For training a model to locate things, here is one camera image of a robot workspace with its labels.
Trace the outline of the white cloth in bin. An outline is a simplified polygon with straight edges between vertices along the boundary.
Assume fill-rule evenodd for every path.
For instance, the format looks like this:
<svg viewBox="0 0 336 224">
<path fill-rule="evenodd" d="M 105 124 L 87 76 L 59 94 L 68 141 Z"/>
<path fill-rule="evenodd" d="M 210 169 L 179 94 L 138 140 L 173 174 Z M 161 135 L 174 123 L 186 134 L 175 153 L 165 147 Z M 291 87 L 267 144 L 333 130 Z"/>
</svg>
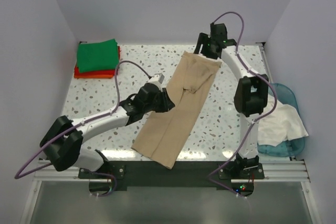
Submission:
<svg viewBox="0 0 336 224">
<path fill-rule="evenodd" d="M 278 101 L 275 110 L 259 121 L 258 144 L 278 146 L 309 136 L 296 108 Z"/>
</svg>

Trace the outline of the folded orange t shirt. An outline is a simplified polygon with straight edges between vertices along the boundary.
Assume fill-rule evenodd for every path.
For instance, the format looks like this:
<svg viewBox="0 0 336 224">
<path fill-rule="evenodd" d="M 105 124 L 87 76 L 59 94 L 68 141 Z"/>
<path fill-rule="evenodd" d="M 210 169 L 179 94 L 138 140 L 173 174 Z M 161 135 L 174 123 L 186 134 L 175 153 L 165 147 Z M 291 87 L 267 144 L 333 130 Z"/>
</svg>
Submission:
<svg viewBox="0 0 336 224">
<path fill-rule="evenodd" d="M 76 74 L 74 73 L 74 78 L 76 79 L 111 79 L 114 74 Z"/>
</svg>

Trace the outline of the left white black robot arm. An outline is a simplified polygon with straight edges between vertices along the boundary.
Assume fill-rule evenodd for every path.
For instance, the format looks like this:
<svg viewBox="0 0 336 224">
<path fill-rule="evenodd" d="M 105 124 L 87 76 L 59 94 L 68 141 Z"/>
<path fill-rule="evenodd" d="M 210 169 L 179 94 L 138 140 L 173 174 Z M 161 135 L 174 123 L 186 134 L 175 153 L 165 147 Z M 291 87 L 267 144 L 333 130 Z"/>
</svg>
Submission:
<svg viewBox="0 0 336 224">
<path fill-rule="evenodd" d="M 166 88 L 147 83 L 138 93 L 102 113 L 73 120 L 60 116 L 42 139 L 40 147 L 58 172 L 78 167 L 103 178 L 109 171 L 107 158 L 99 150 L 82 147 L 83 143 L 106 131 L 133 124 L 148 112 L 164 113 L 174 106 Z"/>
</svg>

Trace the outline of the clear blue plastic bin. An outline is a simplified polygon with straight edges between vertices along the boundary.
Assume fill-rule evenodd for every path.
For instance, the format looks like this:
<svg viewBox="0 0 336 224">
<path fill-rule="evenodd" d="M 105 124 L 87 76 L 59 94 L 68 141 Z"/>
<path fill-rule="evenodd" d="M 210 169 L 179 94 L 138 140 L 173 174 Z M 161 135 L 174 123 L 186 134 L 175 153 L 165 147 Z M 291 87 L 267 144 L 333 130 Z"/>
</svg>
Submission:
<svg viewBox="0 0 336 224">
<path fill-rule="evenodd" d="M 276 91 L 278 101 L 282 104 L 288 104 L 296 108 L 299 113 L 299 107 L 295 94 L 287 86 L 280 83 L 273 83 L 272 87 Z M 278 146 L 257 145 L 258 152 L 273 157 L 292 157 L 299 155 L 305 147 L 305 138 L 302 137 L 292 141 L 284 141 Z"/>
</svg>

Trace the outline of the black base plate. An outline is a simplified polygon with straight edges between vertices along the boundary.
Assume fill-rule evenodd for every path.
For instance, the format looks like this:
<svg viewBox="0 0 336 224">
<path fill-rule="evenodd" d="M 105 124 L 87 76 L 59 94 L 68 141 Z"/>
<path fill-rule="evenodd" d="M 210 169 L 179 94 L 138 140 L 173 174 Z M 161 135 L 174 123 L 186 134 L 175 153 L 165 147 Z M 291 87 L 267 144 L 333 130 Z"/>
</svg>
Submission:
<svg viewBox="0 0 336 224">
<path fill-rule="evenodd" d="M 231 161 L 221 168 L 216 161 L 177 161 L 172 169 L 153 161 L 110 161 L 108 173 L 117 180 L 116 191 L 129 187 L 228 187 L 244 196 L 254 191 L 254 182 L 265 178 L 262 164 L 250 170 Z"/>
</svg>

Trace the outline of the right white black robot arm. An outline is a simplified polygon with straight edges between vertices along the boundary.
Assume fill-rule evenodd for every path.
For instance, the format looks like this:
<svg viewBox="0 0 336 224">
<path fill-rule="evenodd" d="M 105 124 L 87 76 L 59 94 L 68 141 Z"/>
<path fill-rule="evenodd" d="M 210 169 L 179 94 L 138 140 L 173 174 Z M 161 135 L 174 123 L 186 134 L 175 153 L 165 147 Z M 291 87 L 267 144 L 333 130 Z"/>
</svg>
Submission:
<svg viewBox="0 0 336 224">
<path fill-rule="evenodd" d="M 221 59 L 232 71 L 238 81 L 234 95 L 234 106 L 240 115 L 241 141 L 238 150 L 221 169 L 246 178 L 259 165 L 257 151 L 258 118 L 263 114 L 268 103 L 268 77 L 257 76 L 245 59 L 239 55 L 237 42 L 228 39 L 225 24 L 210 24 L 210 34 L 200 33 L 194 50 L 208 59 Z"/>
</svg>

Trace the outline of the beige t shirt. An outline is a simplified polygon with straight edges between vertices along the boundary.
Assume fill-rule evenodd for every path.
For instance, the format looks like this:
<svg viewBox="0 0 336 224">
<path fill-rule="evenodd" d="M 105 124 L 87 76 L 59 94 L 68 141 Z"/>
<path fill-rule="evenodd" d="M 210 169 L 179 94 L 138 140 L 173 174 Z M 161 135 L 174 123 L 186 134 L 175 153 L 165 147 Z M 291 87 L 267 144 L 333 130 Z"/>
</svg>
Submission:
<svg viewBox="0 0 336 224">
<path fill-rule="evenodd" d="M 175 107 L 152 112 L 138 133 L 132 149 L 171 169 L 206 101 L 219 60 L 184 52 L 166 89 Z"/>
</svg>

